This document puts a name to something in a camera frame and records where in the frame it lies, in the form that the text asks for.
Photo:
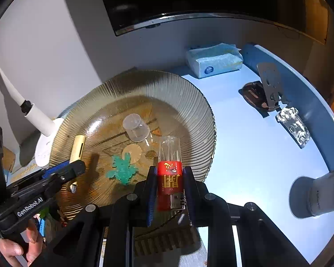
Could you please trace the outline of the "cream yellow lighter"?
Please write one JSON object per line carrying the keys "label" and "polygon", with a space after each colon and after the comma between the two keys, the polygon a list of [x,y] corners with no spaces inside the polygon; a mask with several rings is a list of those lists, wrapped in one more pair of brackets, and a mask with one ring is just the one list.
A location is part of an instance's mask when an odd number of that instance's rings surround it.
{"label": "cream yellow lighter", "polygon": [[[73,163],[81,159],[85,142],[86,142],[86,137],[84,135],[78,135],[75,137],[69,163]],[[69,187],[69,191],[74,194],[78,187],[77,181],[76,180],[71,181],[68,184],[68,187]]]}

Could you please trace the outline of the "green toy figure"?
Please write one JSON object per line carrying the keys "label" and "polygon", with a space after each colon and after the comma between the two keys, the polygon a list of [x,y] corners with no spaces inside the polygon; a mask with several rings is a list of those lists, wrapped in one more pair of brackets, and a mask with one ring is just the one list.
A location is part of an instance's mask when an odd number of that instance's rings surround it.
{"label": "green toy figure", "polygon": [[127,185],[131,178],[138,172],[138,168],[130,164],[131,155],[125,153],[123,157],[112,156],[112,170],[106,172],[105,176],[109,179],[115,178],[123,185]]}

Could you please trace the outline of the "small clear plastic cup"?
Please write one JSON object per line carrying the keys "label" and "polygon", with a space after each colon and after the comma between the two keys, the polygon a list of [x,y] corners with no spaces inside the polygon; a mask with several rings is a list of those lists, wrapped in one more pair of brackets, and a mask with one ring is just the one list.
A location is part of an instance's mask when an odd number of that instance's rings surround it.
{"label": "small clear plastic cup", "polygon": [[124,118],[122,125],[128,137],[133,142],[141,142],[145,140],[150,133],[149,126],[137,113],[127,115]]}

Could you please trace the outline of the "white desk lamp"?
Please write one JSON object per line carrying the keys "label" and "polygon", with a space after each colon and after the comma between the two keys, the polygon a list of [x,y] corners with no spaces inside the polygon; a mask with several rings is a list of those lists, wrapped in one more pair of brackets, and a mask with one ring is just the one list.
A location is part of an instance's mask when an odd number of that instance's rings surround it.
{"label": "white desk lamp", "polygon": [[39,167],[45,167],[50,162],[53,141],[57,136],[64,119],[50,119],[34,103],[26,100],[7,78],[0,67],[0,75],[11,98],[20,106],[24,117],[40,131],[40,137],[35,147],[35,162]]}

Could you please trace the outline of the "patterned blue table mat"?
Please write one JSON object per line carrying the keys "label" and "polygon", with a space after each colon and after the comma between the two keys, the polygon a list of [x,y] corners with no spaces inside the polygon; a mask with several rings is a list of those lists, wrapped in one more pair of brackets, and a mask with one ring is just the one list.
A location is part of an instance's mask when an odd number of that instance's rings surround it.
{"label": "patterned blue table mat", "polygon": [[147,179],[114,204],[86,205],[43,249],[32,266],[206,266],[198,255],[200,237],[190,224],[172,226],[178,215],[158,227],[147,226]]}

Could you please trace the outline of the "amber ribbed glass bowl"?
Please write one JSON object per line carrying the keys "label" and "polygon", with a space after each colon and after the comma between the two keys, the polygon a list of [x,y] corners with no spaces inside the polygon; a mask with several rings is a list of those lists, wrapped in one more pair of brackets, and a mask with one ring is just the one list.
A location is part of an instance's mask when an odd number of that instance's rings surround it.
{"label": "amber ribbed glass bowl", "polygon": [[50,164],[70,158],[74,140],[86,171],[76,192],[64,186],[58,205],[69,219],[90,203],[105,206],[132,191],[157,164],[159,141],[180,141],[181,162],[203,181],[212,165],[216,123],[211,106],[190,81],[163,71],[129,71],[93,89],[68,112],[51,150]]}

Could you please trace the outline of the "blue tissue pack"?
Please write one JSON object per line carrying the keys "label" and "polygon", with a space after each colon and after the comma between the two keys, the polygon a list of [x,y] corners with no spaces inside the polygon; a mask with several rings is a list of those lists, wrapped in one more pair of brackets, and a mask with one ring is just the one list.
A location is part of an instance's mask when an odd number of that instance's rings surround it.
{"label": "blue tissue pack", "polygon": [[240,70],[243,61],[240,50],[234,44],[219,43],[186,52],[187,65],[197,78]]}

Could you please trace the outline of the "white cylindrical post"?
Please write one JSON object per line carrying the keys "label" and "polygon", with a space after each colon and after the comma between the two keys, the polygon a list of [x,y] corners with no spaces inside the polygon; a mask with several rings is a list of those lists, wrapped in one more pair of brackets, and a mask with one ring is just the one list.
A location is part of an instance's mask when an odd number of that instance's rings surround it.
{"label": "white cylindrical post", "polygon": [[334,171],[312,182],[308,195],[308,208],[313,216],[334,211]]}

